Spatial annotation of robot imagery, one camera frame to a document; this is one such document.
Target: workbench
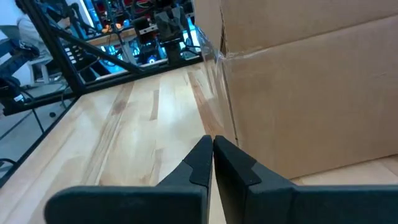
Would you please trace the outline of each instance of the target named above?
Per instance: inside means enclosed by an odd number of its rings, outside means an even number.
[[[83,95],[0,189],[0,223],[44,223],[46,201],[74,185],[156,185],[205,134],[222,134],[203,64]],[[396,184],[398,158],[294,179]],[[223,224],[214,178],[210,223]]]

